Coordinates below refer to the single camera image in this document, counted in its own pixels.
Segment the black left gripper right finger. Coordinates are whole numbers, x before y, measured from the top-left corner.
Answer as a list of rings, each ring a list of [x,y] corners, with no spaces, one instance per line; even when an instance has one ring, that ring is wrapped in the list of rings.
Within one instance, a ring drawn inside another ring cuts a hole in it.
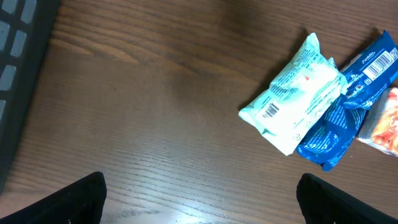
[[[310,173],[302,175],[296,197],[306,223],[397,224],[396,218]]]

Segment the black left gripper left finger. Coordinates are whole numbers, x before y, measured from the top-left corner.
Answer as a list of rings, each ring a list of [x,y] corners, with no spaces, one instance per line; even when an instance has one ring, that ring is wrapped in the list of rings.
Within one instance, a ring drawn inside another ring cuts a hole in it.
[[[93,172],[48,197],[1,218],[1,224],[99,224],[106,194],[103,173]]]

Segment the orange tissue packet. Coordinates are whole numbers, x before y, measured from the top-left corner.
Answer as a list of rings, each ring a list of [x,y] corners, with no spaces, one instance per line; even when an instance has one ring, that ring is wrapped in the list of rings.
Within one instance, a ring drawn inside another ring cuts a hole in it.
[[[386,89],[368,111],[357,140],[397,157],[397,88]]]

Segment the mint green wipes packet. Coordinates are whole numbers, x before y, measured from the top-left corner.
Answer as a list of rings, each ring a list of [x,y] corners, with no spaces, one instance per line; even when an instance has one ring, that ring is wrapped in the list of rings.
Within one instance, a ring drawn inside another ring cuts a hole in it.
[[[239,117],[288,156],[347,89],[347,79],[332,59],[321,54],[312,33],[268,89],[239,111]]]

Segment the blue snack wrapper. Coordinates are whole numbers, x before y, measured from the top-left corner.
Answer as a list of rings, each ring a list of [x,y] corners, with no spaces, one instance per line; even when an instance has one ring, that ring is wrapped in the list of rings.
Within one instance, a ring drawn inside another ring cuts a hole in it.
[[[344,156],[372,105],[397,78],[397,46],[388,31],[346,64],[340,95],[297,146],[297,153],[329,171]]]

